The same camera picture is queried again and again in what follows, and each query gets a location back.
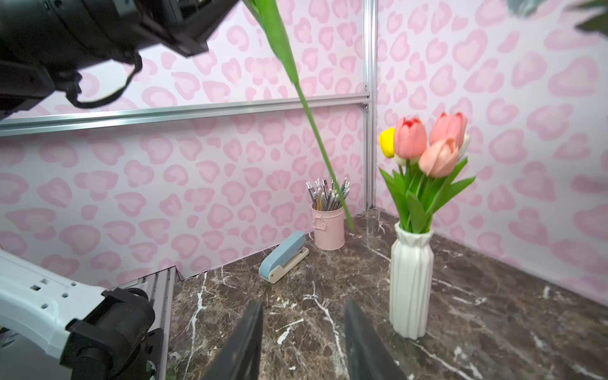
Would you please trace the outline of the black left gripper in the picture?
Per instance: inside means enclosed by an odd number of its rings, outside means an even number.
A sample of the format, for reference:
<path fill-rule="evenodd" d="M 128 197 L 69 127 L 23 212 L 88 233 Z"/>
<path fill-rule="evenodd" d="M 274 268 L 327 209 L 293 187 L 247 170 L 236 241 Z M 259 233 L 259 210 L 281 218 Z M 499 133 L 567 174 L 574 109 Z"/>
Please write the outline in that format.
<path fill-rule="evenodd" d="M 223 22 L 237 0 L 137 1 L 139 20 L 132 29 L 144 46 L 162 44 L 184 57 L 209 51 L 207 40 Z"/>

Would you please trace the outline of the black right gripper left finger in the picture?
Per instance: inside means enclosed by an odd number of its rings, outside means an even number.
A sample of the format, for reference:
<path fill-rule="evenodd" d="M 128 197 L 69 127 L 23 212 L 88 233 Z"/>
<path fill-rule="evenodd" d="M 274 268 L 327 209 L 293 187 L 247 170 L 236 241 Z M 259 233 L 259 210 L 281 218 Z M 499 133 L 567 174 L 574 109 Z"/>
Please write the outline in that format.
<path fill-rule="evenodd" d="M 258 379 L 263 325 L 262 305 L 252 301 L 202 379 Z"/>

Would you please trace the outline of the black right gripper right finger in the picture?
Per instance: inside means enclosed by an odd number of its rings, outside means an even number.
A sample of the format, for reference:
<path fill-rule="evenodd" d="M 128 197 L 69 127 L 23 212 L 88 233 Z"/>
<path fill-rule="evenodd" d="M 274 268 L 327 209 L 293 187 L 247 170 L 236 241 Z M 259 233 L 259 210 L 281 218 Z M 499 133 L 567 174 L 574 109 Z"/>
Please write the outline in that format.
<path fill-rule="evenodd" d="M 350 379 L 407 379 L 365 313 L 353 301 L 345 306 L 345 340 Z"/>

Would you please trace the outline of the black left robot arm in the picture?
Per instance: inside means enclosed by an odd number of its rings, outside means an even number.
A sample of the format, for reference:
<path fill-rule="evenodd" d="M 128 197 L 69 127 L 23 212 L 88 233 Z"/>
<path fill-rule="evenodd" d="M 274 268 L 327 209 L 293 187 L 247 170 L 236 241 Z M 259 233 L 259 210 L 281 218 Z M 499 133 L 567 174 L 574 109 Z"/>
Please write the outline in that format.
<path fill-rule="evenodd" d="M 242 79 L 242 3 L 208 42 L 180 57 L 141 52 L 142 71 L 104 109 L 76 109 L 55 93 L 32 112 L 101 112 L 232 101 Z M 196 275 L 239 258 L 244 246 L 243 162 L 237 119 L 208 117 L 1 138 L 1 247 L 83 283 L 113 286 L 176 266 Z"/>

